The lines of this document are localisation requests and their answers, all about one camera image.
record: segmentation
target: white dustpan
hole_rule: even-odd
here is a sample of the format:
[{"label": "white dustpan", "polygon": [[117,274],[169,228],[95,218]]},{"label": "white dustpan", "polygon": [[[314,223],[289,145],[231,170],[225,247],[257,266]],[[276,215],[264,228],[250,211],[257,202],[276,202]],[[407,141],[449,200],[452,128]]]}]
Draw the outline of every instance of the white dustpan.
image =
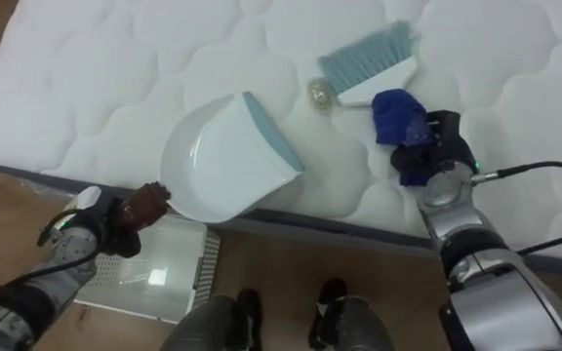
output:
[{"label": "white dustpan", "polygon": [[303,170],[251,93],[222,97],[187,114],[170,134],[159,180],[177,212],[229,220]]}]

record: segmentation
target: person's leg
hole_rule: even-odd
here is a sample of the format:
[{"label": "person's leg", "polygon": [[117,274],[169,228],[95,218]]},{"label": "person's leg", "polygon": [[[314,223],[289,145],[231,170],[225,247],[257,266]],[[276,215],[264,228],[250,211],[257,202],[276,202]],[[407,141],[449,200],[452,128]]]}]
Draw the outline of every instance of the person's leg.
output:
[{"label": "person's leg", "polygon": [[164,341],[162,351],[261,351],[261,303],[252,290],[214,296],[193,309]]},{"label": "person's leg", "polygon": [[317,315],[309,333],[309,346],[322,350],[394,350],[385,325],[362,298],[346,295],[345,283],[324,284],[317,303]]}]

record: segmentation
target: light blue bristles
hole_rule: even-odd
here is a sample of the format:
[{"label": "light blue bristles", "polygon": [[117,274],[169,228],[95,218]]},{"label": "light blue bristles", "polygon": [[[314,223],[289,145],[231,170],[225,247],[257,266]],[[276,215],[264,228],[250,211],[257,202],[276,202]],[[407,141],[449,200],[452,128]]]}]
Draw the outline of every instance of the light blue bristles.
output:
[{"label": "light blue bristles", "polygon": [[408,59],[414,38],[405,20],[372,33],[318,59],[331,88],[338,95]]}]

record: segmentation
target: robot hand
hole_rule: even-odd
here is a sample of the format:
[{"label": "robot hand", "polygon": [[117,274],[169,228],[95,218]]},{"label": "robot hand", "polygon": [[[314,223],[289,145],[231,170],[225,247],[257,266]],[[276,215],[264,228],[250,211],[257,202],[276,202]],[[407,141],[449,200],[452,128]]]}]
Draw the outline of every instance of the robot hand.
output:
[{"label": "robot hand", "polygon": [[[438,142],[419,160],[431,178],[418,207],[448,279],[450,299],[439,316],[452,349],[562,351],[562,301],[474,207],[473,186],[503,176],[478,175],[459,115],[438,115]],[[394,167],[405,159],[399,156]]]},{"label": "robot hand", "polygon": [[81,192],[38,238],[52,250],[29,273],[0,287],[0,350],[31,348],[96,273],[98,254],[140,252],[138,231],[168,210],[170,194],[146,184],[122,202],[96,186]]}]

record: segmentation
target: white mattress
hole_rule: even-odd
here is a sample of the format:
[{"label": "white mattress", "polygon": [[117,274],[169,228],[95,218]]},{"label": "white mattress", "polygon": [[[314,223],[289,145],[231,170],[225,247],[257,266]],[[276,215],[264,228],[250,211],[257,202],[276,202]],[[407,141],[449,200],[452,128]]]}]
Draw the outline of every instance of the white mattress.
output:
[{"label": "white mattress", "polygon": [[[311,107],[317,57],[408,20],[408,90],[463,115],[481,168],[562,160],[562,0],[21,0],[0,45],[0,166],[137,187],[188,110],[251,91],[304,174],[261,207],[425,236],[370,111]],[[562,236],[562,172],[477,188],[516,248]],[[562,257],[562,247],[546,252]]]}]

